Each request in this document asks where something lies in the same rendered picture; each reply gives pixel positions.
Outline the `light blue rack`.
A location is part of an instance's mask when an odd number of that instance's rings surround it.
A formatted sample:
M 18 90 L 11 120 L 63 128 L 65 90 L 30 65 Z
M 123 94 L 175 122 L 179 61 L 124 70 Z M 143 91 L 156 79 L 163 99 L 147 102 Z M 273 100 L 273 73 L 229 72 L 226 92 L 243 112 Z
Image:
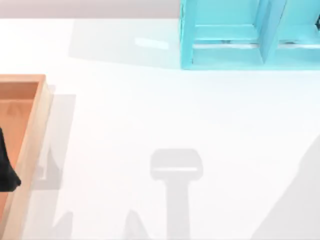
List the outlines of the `light blue rack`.
M 184 70 L 320 71 L 320 0 L 180 0 Z

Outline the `shallow salmon-coloured box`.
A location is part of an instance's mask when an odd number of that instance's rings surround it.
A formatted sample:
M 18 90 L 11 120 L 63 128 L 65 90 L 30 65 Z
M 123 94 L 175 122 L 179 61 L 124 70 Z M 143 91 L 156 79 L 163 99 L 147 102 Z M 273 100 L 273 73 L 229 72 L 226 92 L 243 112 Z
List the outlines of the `shallow salmon-coloured box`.
M 44 74 L 0 74 L 0 139 L 21 180 L 0 192 L 0 240 L 21 240 L 53 95 Z

